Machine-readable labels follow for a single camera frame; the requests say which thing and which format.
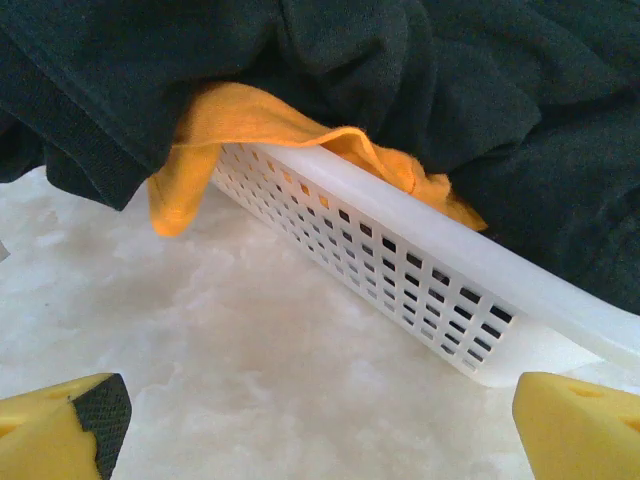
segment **plastic crate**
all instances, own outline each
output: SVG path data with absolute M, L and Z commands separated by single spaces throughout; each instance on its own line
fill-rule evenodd
M 321 147 L 228 144 L 212 182 L 483 385 L 599 358 L 640 369 L 640 317 Z

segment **orange cloth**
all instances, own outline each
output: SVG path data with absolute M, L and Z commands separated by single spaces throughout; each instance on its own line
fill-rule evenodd
M 182 118 L 165 166 L 148 185 L 159 235 L 179 235 L 195 218 L 224 143 L 322 145 L 345 160 L 474 230 L 479 215 L 455 197 L 446 175 L 425 175 L 411 156 L 374 145 L 354 127 L 330 129 L 261 90 L 236 83 L 208 86 Z

